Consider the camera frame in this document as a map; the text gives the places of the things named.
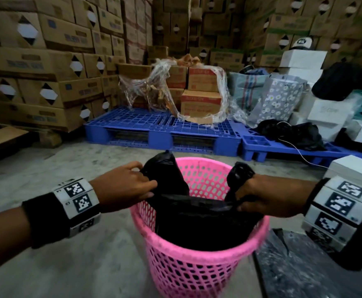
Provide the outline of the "grey floral bag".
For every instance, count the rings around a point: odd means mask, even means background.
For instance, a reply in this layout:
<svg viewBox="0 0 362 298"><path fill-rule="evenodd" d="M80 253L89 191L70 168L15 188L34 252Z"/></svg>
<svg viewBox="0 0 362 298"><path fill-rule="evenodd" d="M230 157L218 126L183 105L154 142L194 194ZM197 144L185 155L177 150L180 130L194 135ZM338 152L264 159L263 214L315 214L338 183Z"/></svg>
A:
<svg viewBox="0 0 362 298"><path fill-rule="evenodd" d="M265 120L288 121L308 82L298 76L272 73L265 80L263 92L250 112L247 126L254 129Z"/></svg>

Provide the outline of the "black wristband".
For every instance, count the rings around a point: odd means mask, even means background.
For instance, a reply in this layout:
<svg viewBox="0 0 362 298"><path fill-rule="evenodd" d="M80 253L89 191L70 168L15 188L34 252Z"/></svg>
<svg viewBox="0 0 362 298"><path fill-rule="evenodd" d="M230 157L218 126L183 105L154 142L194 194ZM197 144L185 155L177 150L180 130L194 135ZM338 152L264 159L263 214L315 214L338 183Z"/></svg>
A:
<svg viewBox="0 0 362 298"><path fill-rule="evenodd" d="M23 201L21 207L30 225L32 249L69 237L70 220L53 192Z"/></svg>

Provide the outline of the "stack of brown cardboard boxes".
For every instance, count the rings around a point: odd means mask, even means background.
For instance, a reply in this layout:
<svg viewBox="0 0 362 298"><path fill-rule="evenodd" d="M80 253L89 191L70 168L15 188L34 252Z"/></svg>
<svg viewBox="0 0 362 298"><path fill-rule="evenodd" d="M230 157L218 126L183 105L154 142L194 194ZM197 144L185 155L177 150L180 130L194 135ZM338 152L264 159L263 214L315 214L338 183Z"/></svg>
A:
<svg viewBox="0 0 362 298"><path fill-rule="evenodd" d="M118 106L120 0L0 0L0 123L71 132Z"/></svg>
<svg viewBox="0 0 362 298"><path fill-rule="evenodd" d="M298 37L311 36L326 51L322 69L362 66L362 0L107 0L122 5L127 30L136 30L164 57L187 52L205 64L235 71L242 64L279 72L282 56Z"/></svg>

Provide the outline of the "person's left hand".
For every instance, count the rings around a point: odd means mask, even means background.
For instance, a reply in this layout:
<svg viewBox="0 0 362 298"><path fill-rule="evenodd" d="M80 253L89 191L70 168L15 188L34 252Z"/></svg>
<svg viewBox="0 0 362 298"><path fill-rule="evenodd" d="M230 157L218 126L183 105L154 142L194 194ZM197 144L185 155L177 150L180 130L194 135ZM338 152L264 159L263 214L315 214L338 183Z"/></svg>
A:
<svg viewBox="0 0 362 298"><path fill-rule="evenodd" d="M89 181L99 199L101 213L111 213L127 209L146 200L128 199L123 196L123 166L116 167Z"/></svg>

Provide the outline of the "black speckled sheet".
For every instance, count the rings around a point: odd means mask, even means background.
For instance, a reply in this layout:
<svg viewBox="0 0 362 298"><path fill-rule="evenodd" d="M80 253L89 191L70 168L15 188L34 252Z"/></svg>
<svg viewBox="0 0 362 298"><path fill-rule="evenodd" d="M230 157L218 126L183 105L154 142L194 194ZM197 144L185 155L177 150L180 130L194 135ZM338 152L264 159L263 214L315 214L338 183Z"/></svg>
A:
<svg viewBox="0 0 362 298"><path fill-rule="evenodd" d="M253 261L263 298L362 298L362 272L341 268L306 235L272 229Z"/></svg>

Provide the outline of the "striped woven bag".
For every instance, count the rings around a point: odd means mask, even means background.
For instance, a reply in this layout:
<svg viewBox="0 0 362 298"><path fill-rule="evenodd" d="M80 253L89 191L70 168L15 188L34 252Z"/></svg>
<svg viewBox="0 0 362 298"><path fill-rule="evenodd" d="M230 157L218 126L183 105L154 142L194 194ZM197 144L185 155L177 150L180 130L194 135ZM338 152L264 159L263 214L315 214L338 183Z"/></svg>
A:
<svg viewBox="0 0 362 298"><path fill-rule="evenodd" d="M249 74L229 72L228 90L230 101L246 113L250 113L260 98L266 79L270 74L265 69L248 71Z"/></svg>

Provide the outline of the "person's right hand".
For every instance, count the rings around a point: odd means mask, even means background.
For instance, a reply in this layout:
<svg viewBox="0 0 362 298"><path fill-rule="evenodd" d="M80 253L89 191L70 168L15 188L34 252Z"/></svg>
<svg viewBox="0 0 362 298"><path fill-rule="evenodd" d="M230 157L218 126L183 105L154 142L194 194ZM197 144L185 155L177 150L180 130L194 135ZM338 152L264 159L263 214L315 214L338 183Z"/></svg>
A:
<svg viewBox="0 0 362 298"><path fill-rule="evenodd" d="M262 215L289 218L304 213L316 181L262 175Z"/></svg>

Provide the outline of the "pile of white boxes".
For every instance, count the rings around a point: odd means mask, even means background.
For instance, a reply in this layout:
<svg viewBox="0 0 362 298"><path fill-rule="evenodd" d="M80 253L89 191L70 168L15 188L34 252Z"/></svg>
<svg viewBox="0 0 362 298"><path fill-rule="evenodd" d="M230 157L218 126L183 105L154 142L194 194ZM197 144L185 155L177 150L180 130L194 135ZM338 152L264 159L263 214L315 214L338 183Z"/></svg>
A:
<svg viewBox="0 0 362 298"><path fill-rule="evenodd" d="M312 94L313 85L323 73L322 65L326 55L326 51L286 51L282 56L279 72L298 76L308 82L308 89L301 96L288 122L291 125L312 123L318 127L324 141L333 142L362 104L362 96L351 92L343 101L330 101Z"/></svg>

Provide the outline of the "black and white cap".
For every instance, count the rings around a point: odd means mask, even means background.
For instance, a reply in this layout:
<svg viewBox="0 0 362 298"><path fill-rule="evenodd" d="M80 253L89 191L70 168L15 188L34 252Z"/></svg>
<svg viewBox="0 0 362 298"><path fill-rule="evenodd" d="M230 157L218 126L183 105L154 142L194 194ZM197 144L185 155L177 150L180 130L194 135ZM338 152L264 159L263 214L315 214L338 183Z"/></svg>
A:
<svg viewBox="0 0 362 298"><path fill-rule="evenodd" d="M314 50L314 40L311 36L298 37L290 47L290 50Z"/></svg>

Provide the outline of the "clear plastic wrap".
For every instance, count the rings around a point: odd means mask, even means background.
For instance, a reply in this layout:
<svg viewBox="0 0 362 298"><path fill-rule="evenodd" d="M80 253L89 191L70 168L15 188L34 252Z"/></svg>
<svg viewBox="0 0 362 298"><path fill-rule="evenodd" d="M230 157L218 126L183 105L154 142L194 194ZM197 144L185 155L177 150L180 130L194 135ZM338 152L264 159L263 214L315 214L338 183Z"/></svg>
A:
<svg viewBox="0 0 362 298"><path fill-rule="evenodd" d="M226 118L232 118L244 125L247 124L248 115L232 99L228 90L227 73L217 66L198 65L189 67L188 70L197 69L203 72L214 74L215 84L219 90L220 96L219 109L213 114L207 113L198 117L203 112L196 114L182 114L174 102L167 85L167 79L170 77L171 67L180 68L175 65L176 61L170 59L161 59L153 66L149 76L143 79L131 79L119 74L119 90L123 101L127 101L127 106L133 110L133 106L138 98L143 99L145 109L154 112L170 112L177 117L179 121L188 121L201 125L213 125L222 123Z"/></svg>

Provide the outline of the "large white carton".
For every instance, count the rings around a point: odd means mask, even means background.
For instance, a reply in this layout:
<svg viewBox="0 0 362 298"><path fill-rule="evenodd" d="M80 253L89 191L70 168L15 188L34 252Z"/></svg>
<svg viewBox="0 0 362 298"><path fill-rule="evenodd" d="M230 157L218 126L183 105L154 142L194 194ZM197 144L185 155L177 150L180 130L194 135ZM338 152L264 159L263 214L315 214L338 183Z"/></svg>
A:
<svg viewBox="0 0 362 298"><path fill-rule="evenodd" d="M349 155L333 160L323 178L340 176L362 187L362 158Z"/></svg>

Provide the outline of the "wooden board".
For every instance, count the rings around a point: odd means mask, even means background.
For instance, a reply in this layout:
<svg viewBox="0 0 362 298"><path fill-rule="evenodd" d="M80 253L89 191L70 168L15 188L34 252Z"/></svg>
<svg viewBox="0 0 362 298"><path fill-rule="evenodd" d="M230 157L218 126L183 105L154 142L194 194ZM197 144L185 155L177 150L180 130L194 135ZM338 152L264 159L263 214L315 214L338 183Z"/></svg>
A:
<svg viewBox="0 0 362 298"><path fill-rule="evenodd" d="M14 143L17 139L25 136L29 131L16 128L14 126L6 126L0 128L0 147L8 143Z"/></svg>

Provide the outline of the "red print cardboard box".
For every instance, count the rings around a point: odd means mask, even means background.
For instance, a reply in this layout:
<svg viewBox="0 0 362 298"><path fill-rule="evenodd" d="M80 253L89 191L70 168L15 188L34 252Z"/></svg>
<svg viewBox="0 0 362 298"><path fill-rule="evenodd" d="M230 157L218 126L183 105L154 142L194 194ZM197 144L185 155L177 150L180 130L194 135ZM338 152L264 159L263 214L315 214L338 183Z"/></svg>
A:
<svg viewBox="0 0 362 298"><path fill-rule="evenodd" d="M188 90L219 92L217 75L211 69L188 68Z"/></svg>
<svg viewBox="0 0 362 298"><path fill-rule="evenodd" d="M185 89L187 86L188 67L172 65L166 83L169 89Z"/></svg>
<svg viewBox="0 0 362 298"><path fill-rule="evenodd" d="M219 92L185 90L181 96L181 115L204 118L219 113L222 96Z"/></svg>

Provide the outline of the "black backpack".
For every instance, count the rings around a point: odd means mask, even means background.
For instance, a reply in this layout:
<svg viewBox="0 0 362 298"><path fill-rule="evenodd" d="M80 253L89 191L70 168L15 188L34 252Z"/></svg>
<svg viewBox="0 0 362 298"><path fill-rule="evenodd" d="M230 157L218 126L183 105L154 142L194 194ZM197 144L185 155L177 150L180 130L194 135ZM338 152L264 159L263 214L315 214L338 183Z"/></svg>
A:
<svg viewBox="0 0 362 298"><path fill-rule="evenodd" d="M362 89L362 66L336 62L323 70L311 91L322 100L343 101L356 89Z"/></svg>

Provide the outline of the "white marker wrist tracker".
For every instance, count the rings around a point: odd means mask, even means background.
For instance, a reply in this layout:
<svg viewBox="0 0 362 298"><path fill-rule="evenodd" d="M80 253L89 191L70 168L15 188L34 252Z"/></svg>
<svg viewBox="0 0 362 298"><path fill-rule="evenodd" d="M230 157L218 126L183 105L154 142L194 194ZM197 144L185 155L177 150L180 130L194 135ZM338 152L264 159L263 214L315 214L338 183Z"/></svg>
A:
<svg viewBox="0 0 362 298"><path fill-rule="evenodd" d="M362 186L341 176L315 185L303 210L302 229L327 253L362 244Z"/></svg>
<svg viewBox="0 0 362 298"><path fill-rule="evenodd" d="M73 178L52 190L61 204L69 229L68 238L98 224L101 219L99 199L92 185L84 178Z"/></svg>

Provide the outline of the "pink plastic mesh basket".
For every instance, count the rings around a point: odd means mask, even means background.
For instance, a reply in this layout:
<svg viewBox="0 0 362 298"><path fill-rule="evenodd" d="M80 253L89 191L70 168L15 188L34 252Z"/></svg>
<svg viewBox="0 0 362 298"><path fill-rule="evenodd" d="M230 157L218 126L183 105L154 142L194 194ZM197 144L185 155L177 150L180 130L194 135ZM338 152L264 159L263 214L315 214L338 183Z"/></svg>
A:
<svg viewBox="0 0 362 298"><path fill-rule="evenodd" d="M223 200L231 165L202 157L176 158L193 196ZM223 251L195 251L174 245L155 232L156 212L146 202L130 207L136 229L144 238L150 274L165 298L218 298L240 261L264 243L270 218L256 224L246 242Z"/></svg>

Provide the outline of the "crumpled black plastic bag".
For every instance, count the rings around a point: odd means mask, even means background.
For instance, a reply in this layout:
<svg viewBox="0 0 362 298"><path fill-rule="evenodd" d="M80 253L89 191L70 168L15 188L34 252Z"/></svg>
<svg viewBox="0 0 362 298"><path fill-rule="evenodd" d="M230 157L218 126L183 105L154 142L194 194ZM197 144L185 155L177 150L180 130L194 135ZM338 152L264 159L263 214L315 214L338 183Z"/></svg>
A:
<svg viewBox="0 0 362 298"><path fill-rule="evenodd" d="M286 121L265 120L260 122L253 131L271 141L282 143L290 148L305 151L326 150L318 127L312 123L290 125Z"/></svg>

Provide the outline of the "blue plastic pallet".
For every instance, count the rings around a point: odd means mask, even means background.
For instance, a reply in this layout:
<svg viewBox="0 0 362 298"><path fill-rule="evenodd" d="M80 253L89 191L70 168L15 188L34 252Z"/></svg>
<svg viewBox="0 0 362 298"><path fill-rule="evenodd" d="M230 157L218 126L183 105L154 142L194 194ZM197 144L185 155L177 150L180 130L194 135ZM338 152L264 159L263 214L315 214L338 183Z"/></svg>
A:
<svg viewBox="0 0 362 298"><path fill-rule="evenodd" d="M238 156L242 138L228 121L213 127L171 114L119 107L84 125L89 143L205 155Z"/></svg>
<svg viewBox="0 0 362 298"><path fill-rule="evenodd" d="M320 165L328 167L334 159L339 159L344 156L354 155L362 158L362 153L355 150L348 150L344 147L339 147L333 143L325 143L325 151L305 151L287 147L286 145L266 139L266 137L252 131L242 123L229 121L232 130L236 135L241 137L241 145L238 153L245 161L255 160L257 162L265 162L269 153L272 154L290 154L302 155L312 165Z"/></svg>

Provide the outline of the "black plastic trash bag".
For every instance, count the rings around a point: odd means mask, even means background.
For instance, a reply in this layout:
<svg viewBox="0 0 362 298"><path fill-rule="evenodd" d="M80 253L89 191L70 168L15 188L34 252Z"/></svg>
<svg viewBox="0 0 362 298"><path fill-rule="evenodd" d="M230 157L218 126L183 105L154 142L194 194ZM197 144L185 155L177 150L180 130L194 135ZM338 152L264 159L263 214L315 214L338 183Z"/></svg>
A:
<svg viewBox="0 0 362 298"><path fill-rule="evenodd" d="M155 210L154 232L162 239L196 251L222 251L243 244L263 218L240 212L239 188L254 176L243 162L232 168L204 158L176 159L171 151L149 159L140 172L158 186L147 199Z"/></svg>

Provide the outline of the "person's left forearm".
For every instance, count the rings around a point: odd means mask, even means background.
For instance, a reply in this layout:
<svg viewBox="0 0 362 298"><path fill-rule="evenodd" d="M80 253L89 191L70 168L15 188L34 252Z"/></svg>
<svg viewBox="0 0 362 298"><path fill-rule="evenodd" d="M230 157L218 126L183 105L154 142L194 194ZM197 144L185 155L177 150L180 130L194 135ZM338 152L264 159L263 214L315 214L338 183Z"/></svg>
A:
<svg viewBox="0 0 362 298"><path fill-rule="evenodd" d="M19 206L0 212L0 266L32 245L31 228Z"/></svg>

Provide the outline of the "wooden pallet block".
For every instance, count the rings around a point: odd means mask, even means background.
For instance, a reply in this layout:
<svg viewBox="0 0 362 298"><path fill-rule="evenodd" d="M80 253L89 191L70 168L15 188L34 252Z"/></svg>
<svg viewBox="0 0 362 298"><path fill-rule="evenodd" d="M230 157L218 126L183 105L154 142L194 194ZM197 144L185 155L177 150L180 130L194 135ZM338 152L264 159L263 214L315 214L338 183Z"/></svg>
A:
<svg viewBox="0 0 362 298"><path fill-rule="evenodd" d="M54 149L63 144L59 133L52 130L39 130L39 145L43 148Z"/></svg>

